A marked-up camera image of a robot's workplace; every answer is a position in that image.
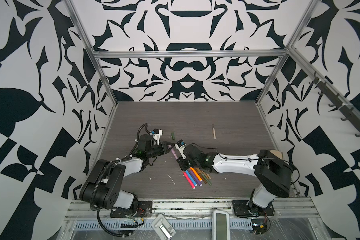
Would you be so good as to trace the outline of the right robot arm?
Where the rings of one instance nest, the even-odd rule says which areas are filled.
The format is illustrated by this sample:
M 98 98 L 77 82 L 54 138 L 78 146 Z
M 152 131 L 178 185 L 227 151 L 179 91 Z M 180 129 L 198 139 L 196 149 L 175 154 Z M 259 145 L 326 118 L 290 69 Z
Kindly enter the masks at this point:
M 234 173 L 257 178 L 260 185 L 251 194 L 250 209 L 266 209 L 275 198 L 290 196 L 292 174 L 296 168 L 283 160 L 278 151 L 260 150 L 258 154 L 233 156 L 221 154 L 217 148 L 204 153 L 200 146 L 182 142 L 175 148 L 181 155 L 177 162 L 183 171 L 198 168 L 208 174 Z

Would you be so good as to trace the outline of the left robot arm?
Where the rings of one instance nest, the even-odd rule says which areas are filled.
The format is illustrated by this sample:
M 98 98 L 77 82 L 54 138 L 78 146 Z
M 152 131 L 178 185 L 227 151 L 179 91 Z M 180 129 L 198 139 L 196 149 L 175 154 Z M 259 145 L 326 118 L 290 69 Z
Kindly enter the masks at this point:
M 92 211 L 117 208 L 135 210 L 137 196 L 121 190 L 124 177 L 152 166 L 151 158 L 169 153 L 174 146 L 174 143 L 161 142 L 158 134 L 145 134 L 136 140 L 127 157 L 113 161 L 98 160 L 81 188 L 80 200 L 89 203 Z

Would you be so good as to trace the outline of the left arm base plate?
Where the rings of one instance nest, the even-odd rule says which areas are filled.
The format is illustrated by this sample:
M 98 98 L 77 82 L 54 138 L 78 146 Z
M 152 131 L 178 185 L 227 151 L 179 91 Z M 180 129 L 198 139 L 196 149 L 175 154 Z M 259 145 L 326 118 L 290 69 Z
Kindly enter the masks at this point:
M 150 217 L 152 215 L 153 202 L 152 201 L 137 201 L 133 202 L 129 209 L 117 208 L 111 210 L 111 218 L 127 218 L 132 217 Z

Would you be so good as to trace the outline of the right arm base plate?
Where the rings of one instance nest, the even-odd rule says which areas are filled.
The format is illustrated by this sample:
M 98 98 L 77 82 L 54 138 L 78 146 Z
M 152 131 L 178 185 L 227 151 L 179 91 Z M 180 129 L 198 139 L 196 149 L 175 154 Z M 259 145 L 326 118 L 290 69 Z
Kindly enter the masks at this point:
M 253 204 L 250 200 L 233 200 L 233 212 L 238 218 L 255 218 L 274 216 L 274 207 L 270 203 L 265 209 Z

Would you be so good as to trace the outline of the pink pen body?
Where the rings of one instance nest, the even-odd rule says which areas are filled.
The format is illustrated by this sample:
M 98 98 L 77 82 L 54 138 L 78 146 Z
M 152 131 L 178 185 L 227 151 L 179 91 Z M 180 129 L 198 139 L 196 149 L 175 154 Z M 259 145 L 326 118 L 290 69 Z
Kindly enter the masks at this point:
M 175 157 L 175 159 L 176 159 L 177 163 L 179 163 L 179 162 L 180 162 L 180 158 L 177 156 L 177 154 L 176 154 L 176 152 L 175 152 L 175 150 L 174 150 L 174 149 L 171 149 L 171 153 L 174 155 L 174 157 Z

